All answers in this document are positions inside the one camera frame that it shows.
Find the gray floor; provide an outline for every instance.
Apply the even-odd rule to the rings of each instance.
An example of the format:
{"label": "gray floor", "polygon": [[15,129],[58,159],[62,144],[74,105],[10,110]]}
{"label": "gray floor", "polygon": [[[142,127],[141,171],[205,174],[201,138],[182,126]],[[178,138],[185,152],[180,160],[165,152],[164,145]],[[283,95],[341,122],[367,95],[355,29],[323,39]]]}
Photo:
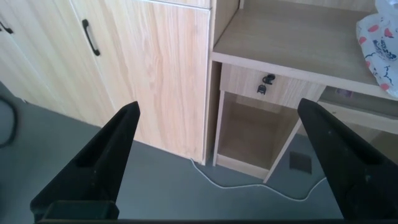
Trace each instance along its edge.
{"label": "gray floor", "polygon": [[[3,85],[0,95],[18,110],[17,137],[0,149],[0,221],[32,223],[29,203],[99,128],[25,104]],[[282,158],[269,185],[294,198],[306,196],[323,177],[307,138],[296,136],[289,151],[311,155],[313,174],[290,170]],[[261,183],[224,167],[200,167],[221,185]],[[134,142],[117,206],[132,219],[313,219],[341,218],[328,183],[305,202],[292,202],[262,187],[223,190],[211,185],[187,159]]]}

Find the cabinet door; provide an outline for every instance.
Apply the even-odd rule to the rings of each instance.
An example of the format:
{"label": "cabinet door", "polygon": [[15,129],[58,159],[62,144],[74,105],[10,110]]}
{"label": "cabinet door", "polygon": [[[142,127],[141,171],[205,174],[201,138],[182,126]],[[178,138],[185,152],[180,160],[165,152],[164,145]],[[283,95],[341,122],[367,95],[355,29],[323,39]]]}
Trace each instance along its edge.
{"label": "cabinet door", "polygon": [[1,20],[67,116],[104,125],[114,108],[69,1],[0,0]]}
{"label": "cabinet door", "polygon": [[16,97],[48,110],[64,113],[12,37],[0,32],[0,81]]}
{"label": "cabinet door", "polygon": [[135,139],[202,160],[210,11],[147,1],[72,1],[101,51],[116,106],[137,100]]}

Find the white plastic bag with print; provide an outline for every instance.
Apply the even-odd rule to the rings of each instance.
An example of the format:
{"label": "white plastic bag with print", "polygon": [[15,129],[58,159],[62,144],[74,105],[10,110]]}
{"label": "white plastic bag with print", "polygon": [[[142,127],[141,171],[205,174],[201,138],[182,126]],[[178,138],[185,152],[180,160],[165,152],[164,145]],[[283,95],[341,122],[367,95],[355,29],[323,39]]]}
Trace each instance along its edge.
{"label": "white plastic bag with print", "polygon": [[398,97],[398,0],[376,0],[378,14],[356,25],[366,65],[378,84]]}

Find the black cable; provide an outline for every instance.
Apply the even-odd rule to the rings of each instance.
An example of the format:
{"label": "black cable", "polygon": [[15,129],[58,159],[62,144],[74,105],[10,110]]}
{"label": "black cable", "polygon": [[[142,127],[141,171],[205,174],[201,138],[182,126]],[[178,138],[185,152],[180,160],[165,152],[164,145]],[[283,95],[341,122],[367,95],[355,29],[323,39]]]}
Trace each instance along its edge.
{"label": "black cable", "polygon": [[17,134],[18,118],[17,118],[17,110],[16,110],[15,106],[10,103],[10,101],[6,100],[2,96],[0,96],[0,101],[5,102],[11,108],[12,113],[14,114],[14,125],[12,126],[11,134],[10,134],[9,138],[4,143],[0,143],[0,148],[2,148],[2,147],[6,147],[6,146],[10,145],[13,142],[13,140],[15,139],[15,136]]}

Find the drawer lock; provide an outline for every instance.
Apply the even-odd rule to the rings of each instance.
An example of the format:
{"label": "drawer lock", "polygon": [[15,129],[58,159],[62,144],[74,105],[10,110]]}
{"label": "drawer lock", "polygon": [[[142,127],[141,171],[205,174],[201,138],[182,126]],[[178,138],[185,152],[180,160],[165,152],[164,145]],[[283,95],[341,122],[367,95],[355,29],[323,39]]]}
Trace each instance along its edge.
{"label": "drawer lock", "polygon": [[263,84],[259,85],[259,88],[257,88],[257,92],[261,93],[263,95],[266,94],[266,91],[267,91],[267,87],[265,85],[263,85]]}
{"label": "drawer lock", "polygon": [[[272,81],[274,79],[275,79],[275,75],[269,74],[266,77],[262,78],[262,82],[267,85],[272,85]],[[267,87],[264,84],[259,85],[259,87],[257,88],[257,92],[261,93],[263,95],[265,95],[266,91],[267,91]]]}

